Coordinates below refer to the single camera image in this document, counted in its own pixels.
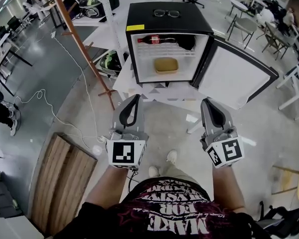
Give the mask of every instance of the wooden panel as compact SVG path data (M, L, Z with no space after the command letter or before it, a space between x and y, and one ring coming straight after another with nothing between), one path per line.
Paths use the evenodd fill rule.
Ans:
M49 233L55 235L76 215L96 160L74 148L59 179L51 205Z
M41 166L34 193L31 219L44 233L55 186L69 149L70 144L56 136L51 140Z

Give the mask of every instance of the fridge shelf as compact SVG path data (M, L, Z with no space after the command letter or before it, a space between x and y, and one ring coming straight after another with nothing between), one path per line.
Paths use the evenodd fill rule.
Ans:
M138 56L140 59L148 57L195 57L195 49L185 50L177 43L147 44L138 43Z

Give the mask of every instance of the mini fridge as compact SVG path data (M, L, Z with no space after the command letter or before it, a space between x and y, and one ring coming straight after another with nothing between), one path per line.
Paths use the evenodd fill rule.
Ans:
M163 16L156 16L157 10L163 11ZM178 17L171 11L178 12ZM178 43L138 42L157 35L181 35L183 40L194 36L195 45L186 50ZM272 67L216 37L201 11L191 3L132 3L126 36L138 84L185 81L204 95L239 109L279 77ZM176 59L178 70L158 74L154 69L156 58Z

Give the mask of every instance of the eyeglasses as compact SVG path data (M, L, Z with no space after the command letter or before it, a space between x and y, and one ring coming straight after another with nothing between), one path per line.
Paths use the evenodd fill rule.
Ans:
M154 10L155 17L163 17L163 16L165 16L166 13L169 17L172 17L172 18L180 17L180 12L177 10L162 10L162 9Z

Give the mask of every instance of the concrete floor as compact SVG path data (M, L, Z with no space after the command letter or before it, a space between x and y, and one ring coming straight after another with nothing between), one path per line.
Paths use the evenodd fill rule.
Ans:
M45 89L47 100L57 112L81 70L56 40L51 39L52 20L49 19L41 28L38 26L39 21L35 20L16 40L21 46L17 54L33 64L33 67L12 57L14 65L7 64L12 74L6 85L15 93L15 97L19 96L23 101L28 101L36 91ZM79 33L85 38L91 30L87 28ZM73 38L60 36L61 32L63 29L58 28L56 38L73 54L79 65L86 67L87 63ZM14 102L15 97L1 85L0 90L6 101ZM43 98L33 98L27 105L16 100L16 104L22 114L21 127L16 135L11 137L9 128L0 123L0 149L5 157L0 160L0 171L5 173L4 179L9 190L21 209L27 213L32 175L54 117L51 107Z
M224 18L230 8L230 1L220 1L222 2L201 0L205 4L205 9L202 9L202 13L212 28L218 32L226 33L232 20L230 17ZM261 34L262 31L258 29L255 36L257 37ZM239 30L233 31L231 39L230 42L234 45L242 47L238 43L242 41ZM275 61L273 49L269 48L264 53L261 52L265 45L266 40L264 37L258 40L253 38L247 52L267 65L274 67L281 76L297 64L297 56L291 49L286 53L283 60ZM245 159L236 163L233 168L244 194L248 211L255 219L259 217L260 201L265 202L266 208L270 204L286 206L288 209L299 205L299 201L294 197L294 191L271 196L271 192L281 190L280 174L277 174L272 169L273 164L299 169L299 120L294 121L294 117L299 114L299 102L295 102L283 111L278 110L278 106L293 94L293 91L287 87L279 90L275 88L280 80L281 78L239 111L231 110L238 133L244 137L246 155ZM93 97L92 102L96 112L98 135L107 135L112 117L110 104L106 97L99 98L97 96L97 94L103 91L101 86L97 83L95 85L92 84L89 86L89 91ZM78 102L78 96L83 96L84 98ZM117 94L114 94L114 100L119 100ZM139 174L135 179L142 181L148 178L149 166L162 166L167 153L171 149L176 149L179 153L177 166L197 180L213 198L212 164L209 156L202 151L202 146L199 142L204 130L201 128L191 135L186 133L186 129L191 125L190 122L186 121L187 115L190 114L199 118L200 114L158 102L146 103L145 108L145 124L146 132L149 134L149 141ZM77 82L71 90L58 116L80 128L84 136L95 135L93 114L82 81ZM65 133L79 134L73 128L56 127L57 130L53 128L51 130L62 130ZM70 137L81 147L84 147L80 138ZM85 138L84 141L90 148L94 145L100 145L105 148L94 138ZM91 177L84 198L108 165L105 150L97 159L99 162ZM127 183L128 180L122 198L127 193ZM296 183L297 177L291 180L290 185L294 186Z
M226 33L232 20L230 17L224 19L231 7L230 0L219 1L221 3L213 0L201 0L205 4L202 13L213 29ZM39 29L38 32L47 33L51 29L48 26L50 25L47 25L46 29ZM82 29L82 27L77 29L84 31L82 36L88 33L88 30ZM80 69L62 47L48 36L36 44L34 40L39 40L39 37L42 36L39 33L36 37L36 31L37 28L33 28L29 34L33 41L25 44L26 48L22 52L26 59L32 63L36 61L36 63L32 69L22 64L24 75L19 83L12 85L11 88L16 86L14 91L17 91L17 94L25 100L30 98L35 91L45 88L47 99L54 105L55 112L59 110L57 116L61 120L68 121L80 128L84 136L95 136L94 116L85 92L84 80L82 75L80 76ZM255 36L260 34L262 32L258 29ZM57 38L81 66L86 65L72 38L60 35ZM242 47L239 44L242 42L239 30L233 31L231 39L233 44ZM261 53L265 45L264 37L258 40L253 38L246 50L265 64L274 67L281 76L297 63L297 56L291 49L286 53L283 60L275 61L273 49L269 48ZM86 69L84 73L96 114L98 135L108 135L112 119L110 103L107 96L98 97L103 89L91 70ZM281 78L239 111L231 111L238 133L245 138L246 143L244 144L245 159L236 163L233 168L243 191L248 211L255 218L259 214L259 202L261 200L265 202L266 208L269 204L283 205L287 208L294 208L299 205L299 201L294 197L294 191L271 196L271 192L277 190L279 185L279 176L272 169L273 164L299 169L299 120L293 120L299 114L299 102L295 102L282 112L278 110L278 106L293 94L288 87L276 90L275 86L280 80ZM112 86L113 83L110 80L105 79L105 81L109 87ZM113 101L115 105L120 101L117 93L113 94ZM8 128L0 125L0 148L3 149L6 156L5 160L0 162L0 170L5 171L12 193L22 208L27 210L28 199L31 200L31 194L33 194L33 188L30 192L32 174L34 174L34 182L38 174L38 166L36 169L34 166L37 160L40 164L51 135L54 132L80 135L80 132L75 128L55 122L50 107L46 105L44 100L33 99L27 105L20 107L22 127L15 137L11 138ZM137 181L146 179L149 166L162 166L167 153L171 149L176 149L179 153L177 166L197 180L212 199L212 164L209 156L202 151L199 142L204 130L201 128L193 134L187 134L186 129L191 125L191 122L186 120L188 114L196 118L200 117L200 114L158 102L146 104L145 123L149 141L139 174L135 179ZM68 137L86 149L87 152L92 153L83 145L79 137ZM95 138L84 138L84 141L89 148L93 148L96 144L105 148ZM99 162L90 179L84 198L108 166L105 150L97 159ZM127 187L125 187L122 197L126 193Z

